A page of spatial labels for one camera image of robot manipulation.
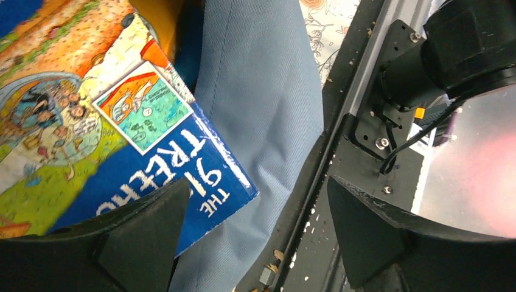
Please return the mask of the blue-grey student backpack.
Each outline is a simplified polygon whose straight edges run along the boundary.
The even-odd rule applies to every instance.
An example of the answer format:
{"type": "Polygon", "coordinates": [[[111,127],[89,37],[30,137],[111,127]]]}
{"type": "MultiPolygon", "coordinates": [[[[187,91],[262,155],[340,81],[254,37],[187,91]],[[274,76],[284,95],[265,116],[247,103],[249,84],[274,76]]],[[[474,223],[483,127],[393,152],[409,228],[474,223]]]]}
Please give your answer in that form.
{"type": "Polygon", "coordinates": [[[180,255],[171,291],[231,291],[268,243],[324,128],[298,1],[206,1],[195,97],[259,191],[180,255]]]}

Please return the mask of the blue treehouse book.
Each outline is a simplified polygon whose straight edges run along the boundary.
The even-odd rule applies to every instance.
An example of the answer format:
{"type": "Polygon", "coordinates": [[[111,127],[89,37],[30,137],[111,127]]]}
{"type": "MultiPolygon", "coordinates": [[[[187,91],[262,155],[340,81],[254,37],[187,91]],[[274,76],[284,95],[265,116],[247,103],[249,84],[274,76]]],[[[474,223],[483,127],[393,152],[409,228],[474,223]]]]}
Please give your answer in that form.
{"type": "Polygon", "coordinates": [[[1,2],[1,238],[186,179],[181,254],[258,196],[130,1],[1,2]]]}

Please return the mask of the orange picture book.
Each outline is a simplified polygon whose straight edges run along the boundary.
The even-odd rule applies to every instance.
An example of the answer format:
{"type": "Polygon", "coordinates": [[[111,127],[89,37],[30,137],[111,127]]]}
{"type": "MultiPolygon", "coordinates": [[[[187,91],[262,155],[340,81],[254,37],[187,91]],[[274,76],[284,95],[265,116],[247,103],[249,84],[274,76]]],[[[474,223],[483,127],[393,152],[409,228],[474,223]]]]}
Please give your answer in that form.
{"type": "Polygon", "coordinates": [[[168,58],[175,61],[177,26],[183,0],[131,0],[132,6],[152,26],[158,43],[168,58]]]}

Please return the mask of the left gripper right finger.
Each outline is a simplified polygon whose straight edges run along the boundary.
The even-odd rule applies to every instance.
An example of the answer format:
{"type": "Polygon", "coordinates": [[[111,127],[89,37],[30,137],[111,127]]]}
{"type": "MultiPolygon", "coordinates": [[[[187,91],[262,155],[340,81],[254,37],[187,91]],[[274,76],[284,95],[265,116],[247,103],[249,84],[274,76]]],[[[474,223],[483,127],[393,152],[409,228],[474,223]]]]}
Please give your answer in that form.
{"type": "Polygon", "coordinates": [[[327,194],[352,289],[515,290],[515,240],[431,221],[340,177],[327,194]]]}

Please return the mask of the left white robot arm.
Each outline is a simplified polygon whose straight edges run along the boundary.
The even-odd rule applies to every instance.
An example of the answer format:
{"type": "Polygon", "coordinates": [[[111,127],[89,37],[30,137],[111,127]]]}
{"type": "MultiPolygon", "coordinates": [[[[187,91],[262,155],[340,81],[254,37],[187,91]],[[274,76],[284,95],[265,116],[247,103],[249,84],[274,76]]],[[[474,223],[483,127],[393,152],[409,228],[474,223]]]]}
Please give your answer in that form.
{"type": "Polygon", "coordinates": [[[431,145],[515,85],[515,2],[2,1],[1,290],[235,291],[327,195],[334,291],[514,291],[515,240],[416,215],[431,145]]]}

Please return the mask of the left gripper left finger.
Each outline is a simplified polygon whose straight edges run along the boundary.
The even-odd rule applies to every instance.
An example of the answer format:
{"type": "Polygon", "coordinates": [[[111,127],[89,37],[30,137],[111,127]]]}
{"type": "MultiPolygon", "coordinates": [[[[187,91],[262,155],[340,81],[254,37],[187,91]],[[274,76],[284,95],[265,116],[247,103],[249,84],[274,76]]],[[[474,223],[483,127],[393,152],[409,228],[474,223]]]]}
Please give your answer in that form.
{"type": "Polygon", "coordinates": [[[2,291],[167,291],[186,179],[47,235],[1,240],[2,291]]]}

